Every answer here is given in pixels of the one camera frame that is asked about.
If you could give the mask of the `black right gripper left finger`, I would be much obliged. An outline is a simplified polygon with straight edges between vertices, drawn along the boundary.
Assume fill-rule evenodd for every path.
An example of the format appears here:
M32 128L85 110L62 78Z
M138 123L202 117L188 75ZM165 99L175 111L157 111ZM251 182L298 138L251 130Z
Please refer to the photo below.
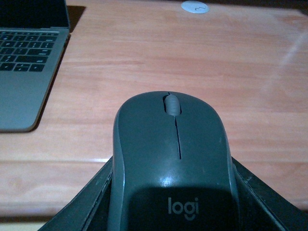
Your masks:
M40 230L107 230L112 173L113 159L110 158L73 200Z

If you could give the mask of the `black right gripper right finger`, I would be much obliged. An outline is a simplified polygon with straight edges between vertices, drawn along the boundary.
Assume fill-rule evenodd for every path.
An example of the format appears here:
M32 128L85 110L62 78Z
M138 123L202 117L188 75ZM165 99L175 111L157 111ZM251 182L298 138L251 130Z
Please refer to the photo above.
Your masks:
M306 231L308 215L232 159L239 194L240 230Z

